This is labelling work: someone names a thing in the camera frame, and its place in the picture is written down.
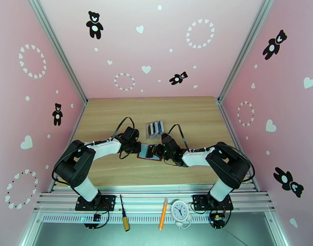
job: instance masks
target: wooden table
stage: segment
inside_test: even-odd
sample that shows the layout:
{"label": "wooden table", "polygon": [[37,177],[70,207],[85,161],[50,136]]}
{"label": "wooden table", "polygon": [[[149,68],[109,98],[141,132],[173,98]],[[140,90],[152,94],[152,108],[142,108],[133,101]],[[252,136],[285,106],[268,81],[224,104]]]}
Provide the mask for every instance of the wooden table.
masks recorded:
{"label": "wooden table", "polygon": [[[146,140],[145,125],[163,120],[166,132],[173,124],[180,124],[189,148],[208,147],[218,141],[233,145],[213,97],[90,99],[74,139],[107,139],[126,116],[133,119],[142,143],[161,143]],[[127,126],[132,126],[129,119],[119,132]],[[171,136],[184,148],[178,128],[173,129]],[[88,177],[96,186],[205,184],[218,179],[211,167],[169,166],[163,161],[138,159],[137,155],[121,160],[119,154],[95,160]]]}

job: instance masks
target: metal base plate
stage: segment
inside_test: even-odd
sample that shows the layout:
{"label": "metal base plate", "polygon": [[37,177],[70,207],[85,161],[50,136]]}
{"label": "metal base plate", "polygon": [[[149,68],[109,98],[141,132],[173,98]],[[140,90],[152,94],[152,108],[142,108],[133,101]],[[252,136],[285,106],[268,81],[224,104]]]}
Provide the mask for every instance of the metal base plate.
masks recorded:
{"label": "metal base plate", "polygon": [[91,202],[87,202],[83,197],[79,196],[77,203],[75,205],[76,211],[107,211],[107,205],[105,205],[103,202],[107,203],[109,206],[109,211],[114,211],[114,205],[115,200],[117,196],[116,195],[100,195],[98,197],[98,200],[95,201],[94,204],[91,204]]}
{"label": "metal base plate", "polygon": [[[192,195],[192,198],[195,211],[211,210],[206,195]],[[226,210],[234,209],[233,203],[231,202],[229,195],[225,197],[222,203],[217,207],[217,210],[223,210],[223,206],[226,208]]]}

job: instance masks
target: smartphone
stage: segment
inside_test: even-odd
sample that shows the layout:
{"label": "smartphone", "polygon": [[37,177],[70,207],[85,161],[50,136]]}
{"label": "smartphone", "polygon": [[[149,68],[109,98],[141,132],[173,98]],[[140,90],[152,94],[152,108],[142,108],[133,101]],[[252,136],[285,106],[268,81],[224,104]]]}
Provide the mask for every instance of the smartphone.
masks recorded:
{"label": "smartphone", "polygon": [[160,159],[158,156],[153,154],[153,149],[155,146],[156,145],[142,144],[140,153],[137,154],[137,158],[161,161],[162,159]]}

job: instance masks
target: orange pen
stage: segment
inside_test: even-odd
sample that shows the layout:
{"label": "orange pen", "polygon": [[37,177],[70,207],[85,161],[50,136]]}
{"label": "orange pen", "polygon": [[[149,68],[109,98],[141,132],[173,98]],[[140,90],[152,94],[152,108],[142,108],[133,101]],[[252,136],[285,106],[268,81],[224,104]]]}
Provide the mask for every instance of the orange pen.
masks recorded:
{"label": "orange pen", "polygon": [[167,210],[167,204],[168,204],[168,199],[164,199],[164,205],[163,205],[163,210],[162,210],[162,216],[160,220],[160,225],[159,225],[159,230],[163,229],[163,223],[164,223],[164,218],[165,218],[165,211]]}

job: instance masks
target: clock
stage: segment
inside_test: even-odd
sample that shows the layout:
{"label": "clock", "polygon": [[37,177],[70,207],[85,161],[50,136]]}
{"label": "clock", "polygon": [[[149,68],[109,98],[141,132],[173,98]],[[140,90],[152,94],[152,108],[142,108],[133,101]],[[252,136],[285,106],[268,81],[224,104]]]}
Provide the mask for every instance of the clock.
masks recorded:
{"label": "clock", "polygon": [[[170,210],[172,218],[175,220],[175,225],[177,225],[179,228],[186,229],[190,226],[191,221],[191,215],[190,211],[188,209],[187,204],[185,204],[181,200],[176,200],[171,206]],[[189,222],[189,224],[185,227],[183,227],[184,222]]]}

